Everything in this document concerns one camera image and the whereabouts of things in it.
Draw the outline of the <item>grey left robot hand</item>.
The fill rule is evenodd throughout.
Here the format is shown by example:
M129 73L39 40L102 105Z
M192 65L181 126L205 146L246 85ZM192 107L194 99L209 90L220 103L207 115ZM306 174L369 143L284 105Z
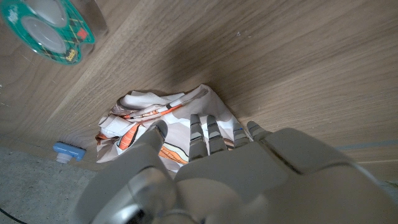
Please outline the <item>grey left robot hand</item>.
M171 176L159 158L165 121L154 122L96 175L72 223L396 223L377 180L335 148L292 128L251 121L227 150L214 117L208 137L191 117L188 164Z

